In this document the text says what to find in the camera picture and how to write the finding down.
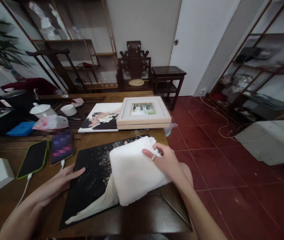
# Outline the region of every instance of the power outlet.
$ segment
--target power outlet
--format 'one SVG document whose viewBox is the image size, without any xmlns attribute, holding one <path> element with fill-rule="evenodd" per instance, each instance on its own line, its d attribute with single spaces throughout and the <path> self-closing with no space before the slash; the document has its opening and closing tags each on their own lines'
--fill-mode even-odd
<svg viewBox="0 0 284 240">
<path fill-rule="evenodd" d="M 202 88 L 202 90 L 201 90 L 200 94 L 201 94 L 201 95 L 206 94 L 206 88 Z"/>
</svg>

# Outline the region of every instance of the white lidded cup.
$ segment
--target white lidded cup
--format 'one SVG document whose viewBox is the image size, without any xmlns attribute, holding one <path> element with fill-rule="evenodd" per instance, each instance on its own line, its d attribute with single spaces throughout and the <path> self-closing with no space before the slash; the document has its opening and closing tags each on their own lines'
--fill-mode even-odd
<svg viewBox="0 0 284 240">
<path fill-rule="evenodd" d="M 34 114 L 39 119 L 56 114 L 56 112 L 51 108 L 51 105 L 49 104 L 39 105 L 37 103 L 33 103 L 33 105 L 34 107 L 30 110 L 30 113 Z"/>
<path fill-rule="evenodd" d="M 77 113 L 75 106 L 72 104 L 61 107 L 61 111 L 67 116 L 72 116 Z"/>
</svg>

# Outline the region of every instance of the white door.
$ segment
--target white door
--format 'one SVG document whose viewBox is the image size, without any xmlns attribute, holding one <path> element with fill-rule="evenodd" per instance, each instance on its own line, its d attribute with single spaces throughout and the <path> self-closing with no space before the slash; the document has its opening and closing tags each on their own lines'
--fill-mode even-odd
<svg viewBox="0 0 284 240">
<path fill-rule="evenodd" d="M 239 1 L 182 0 L 170 60 L 187 73 L 179 96 L 194 94 Z"/>
</svg>

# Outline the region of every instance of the white cable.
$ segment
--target white cable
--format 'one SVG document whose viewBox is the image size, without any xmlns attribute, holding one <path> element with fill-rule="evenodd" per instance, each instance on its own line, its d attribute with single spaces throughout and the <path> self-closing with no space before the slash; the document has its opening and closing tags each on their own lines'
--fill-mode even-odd
<svg viewBox="0 0 284 240">
<path fill-rule="evenodd" d="M 23 192 L 23 194 L 22 194 L 22 197 L 21 197 L 21 199 L 20 199 L 18 205 L 16 205 L 15 209 L 13 210 L 13 212 L 10 214 L 10 216 L 8 217 L 8 219 L 5 221 L 5 223 L 3 224 L 3 226 L 2 226 L 0 232 L 2 232 L 2 230 L 4 229 L 4 227 L 5 227 L 6 223 L 8 222 L 8 220 L 10 219 L 10 217 L 12 216 L 12 214 L 14 213 L 14 211 L 17 209 L 17 207 L 18 207 L 18 206 L 20 205 L 20 203 L 22 202 L 22 199 L 23 199 L 23 197 L 24 197 L 24 195 L 25 195 L 26 189 L 28 188 L 29 181 L 30 181 L 31 177 L 32 177 L 32 173 L 30 173 L 30 174 L 28 175 L 28 181 L 26 182 L 24 192 Z"/>
<path fill-rule="evenodd" d="M 63 159 L 63 160 L 61 161 L 61 170 L 60 170 L 60 172 L 61 172 L 62 169 L 64 168 L 64 165 L 65 165 L 65 160 Z"/>
<path fill-rule="evenodd" d="M 219 128 L 219 134 L 220 134 L 222 137 L 224 137 L 224 138 L 230 138 L 230 139 L 232 139 L 233 141 L 236 141 L 236 142 L 255 142 L 255 141 L 257 141 L 257 140 L 261 139 L 262 137 L 264 137 L 264 136 L 266 136 L 266 135 L 269 134 L 269 133 L 266 133 L 266 134 L 264 134 L 263 136 L 259 137 L 258 139 L 251 140 L 251 141 L 239 141 L 239 140 L 233 139 L 235 136 L 230 137 L 230 133 L 233 132 L 233 130 L 231 130 L 231 131 L 228 133 L 228 137 L 223 136 L 223 135 L 221 134 L 220 130 L 221 130 L 222 128 L 224 128 L 224 127 L 227 127 L 227 126 L 229 125 L 229 120 L 228 120 L 225 116 L 223 116 L 221 113 L 215 111 L 215 109 L 217 109 L 216 107 L 211 107 L 210 105 L 206 104 L 206 103 L 203 101 L 203 99 L 201 98 L 201 96 L 200 96 L 200 99 L 201 99 L 201 101 L 202 101 L 205 105 L 209 106 L 210 108 L 213 108 L 213 111 L 214 111 L 214 112 L 216 112 L 217 114 L 221 115 L 222 117 L 224 117 L 224 118 L 226 119 L 227 124 L 226 124 L 225 126 L 222 126 L 222 127 Z M 238 129 L 237 129 L 237 131 L 236 131 L 236 134 L 238 133 L 240 127 L 242 127 L 242 126 L 244 126 L 244 125 L 247 125 L 247 124 L 251 124 L 251 123 L 245 123 L 245 124 L 239 126 Z"/>
</svg>

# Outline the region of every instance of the smartphone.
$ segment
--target smartphone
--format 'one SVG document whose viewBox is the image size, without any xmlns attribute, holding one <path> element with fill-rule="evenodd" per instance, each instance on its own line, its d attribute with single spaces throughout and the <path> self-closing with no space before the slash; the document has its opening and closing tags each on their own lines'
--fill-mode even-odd
<svg viewBox="0 0 284 240">
<path fill-rule="evenodd" d="M 53 135 L 51 140 L 51 165 L 71 157 L 75 152 L 73 143 L 71 129 L 64 129 Z"/>
<path fill-rule="evenodd" d="M 31 145 L 24 157 L 23 163 L 16 179 L 27 177 L 30 173 L 40 171 L 46 162 L 47 141 Z"/>
</svg>

